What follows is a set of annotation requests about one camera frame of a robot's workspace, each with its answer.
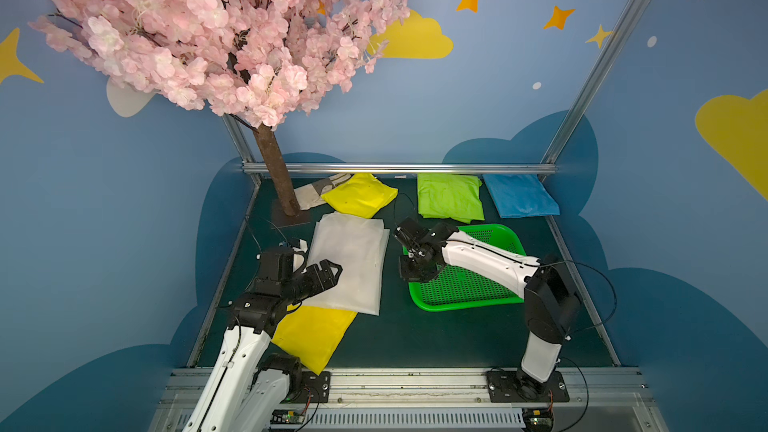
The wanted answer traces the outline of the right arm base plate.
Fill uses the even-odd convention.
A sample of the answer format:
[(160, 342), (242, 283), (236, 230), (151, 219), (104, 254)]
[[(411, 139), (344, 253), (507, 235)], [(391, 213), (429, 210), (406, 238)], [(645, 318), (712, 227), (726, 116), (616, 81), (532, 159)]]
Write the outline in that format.
[(562, 374), (554, 371), (549, 379), (538, 382), (516, 369), (492, 368), (485, 372), (492, 403), (566, 403), (570, 401)]

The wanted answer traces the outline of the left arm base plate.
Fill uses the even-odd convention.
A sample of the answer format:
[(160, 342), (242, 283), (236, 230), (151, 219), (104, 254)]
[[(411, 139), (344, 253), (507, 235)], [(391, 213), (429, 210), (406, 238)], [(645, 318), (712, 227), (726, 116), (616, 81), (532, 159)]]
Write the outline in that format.
[(332, 374), (329, 371), (315, 374), (309, 370), (303, 370), (301, 376), (294, 375), (290, 378), (289, 391), (284, 403), (327, 403), (331, 379)]

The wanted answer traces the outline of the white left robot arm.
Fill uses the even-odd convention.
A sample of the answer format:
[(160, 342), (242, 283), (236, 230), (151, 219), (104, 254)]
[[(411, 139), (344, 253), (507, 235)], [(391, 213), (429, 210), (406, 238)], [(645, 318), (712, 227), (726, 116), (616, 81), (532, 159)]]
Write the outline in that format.
[(255, 277), (233, 304), (217, 360), (185, 431), (264, 431), (274, 410), (301, 394), (302, 367), (294, 356), (267, 351), (286, 316), (338, 285), (340, 264), (308, 262), (301, 247), (281, 245), (260, 254)]

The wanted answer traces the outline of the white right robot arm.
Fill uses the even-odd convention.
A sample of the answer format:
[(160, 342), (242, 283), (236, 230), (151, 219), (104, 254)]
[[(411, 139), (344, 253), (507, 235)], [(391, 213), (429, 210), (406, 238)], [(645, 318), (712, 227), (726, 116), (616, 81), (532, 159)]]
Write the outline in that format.
[(405, 248), (399, 270), (409, 283), (428, 283), (446, 267), (454, 266), (489, 279), (523, 299), (529, 335), (516, 381), (536, 390), (543, 388), (555, 371), (582, 306), (568, 266), (562, 261), (505, 251), (445, 223), (424, 229), (406, 219), (396, 227), (394, 235)]

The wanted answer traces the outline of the white raincoat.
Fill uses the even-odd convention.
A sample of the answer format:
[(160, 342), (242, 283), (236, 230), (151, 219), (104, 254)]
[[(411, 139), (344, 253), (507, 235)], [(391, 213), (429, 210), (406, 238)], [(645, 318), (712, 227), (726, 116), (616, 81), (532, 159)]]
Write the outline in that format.
[(316, 224), (310, 243), (310, 263), (328, 260), (342, 267), (337, 285), (306, 304), (377, 316), (389, 230), (381, 219), (333, 212)]

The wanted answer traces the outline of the green plastic basket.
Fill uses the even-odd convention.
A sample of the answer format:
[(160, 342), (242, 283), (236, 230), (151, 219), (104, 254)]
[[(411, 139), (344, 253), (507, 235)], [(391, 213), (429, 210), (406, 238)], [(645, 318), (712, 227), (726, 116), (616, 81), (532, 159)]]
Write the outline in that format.
[[(459, 226), (461, 232), (491, 246), (518, 255), (525, 250), (517, 234), (500, 224)], [(447, 266), (427, 283), (409, 283), (413, 302), (426, 312), (448, 312), (495, 305), (521, 304), (524, 300), (502, 285), (475, 272)]]

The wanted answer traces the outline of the yellow raincoat front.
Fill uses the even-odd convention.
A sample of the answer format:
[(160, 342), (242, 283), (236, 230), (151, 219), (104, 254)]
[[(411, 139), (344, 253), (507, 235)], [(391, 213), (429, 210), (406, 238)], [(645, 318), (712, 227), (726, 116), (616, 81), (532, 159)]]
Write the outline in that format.
[(353, 311), (296, 306), (278, 324), (272, 343), (320, 374), (357, 315)]

